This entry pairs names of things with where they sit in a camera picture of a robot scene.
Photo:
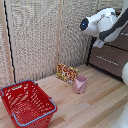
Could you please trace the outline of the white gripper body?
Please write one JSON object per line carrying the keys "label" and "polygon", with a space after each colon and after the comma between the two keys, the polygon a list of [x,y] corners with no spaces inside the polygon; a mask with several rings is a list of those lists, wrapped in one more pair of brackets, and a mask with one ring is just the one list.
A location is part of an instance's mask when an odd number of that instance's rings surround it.
{"label": "white gripper body", "polygon": [[93,43],[93,46],[97,48],[102,48],[104,44],[105,44],[104,41],[101,41],[100,39],[96,39]]}

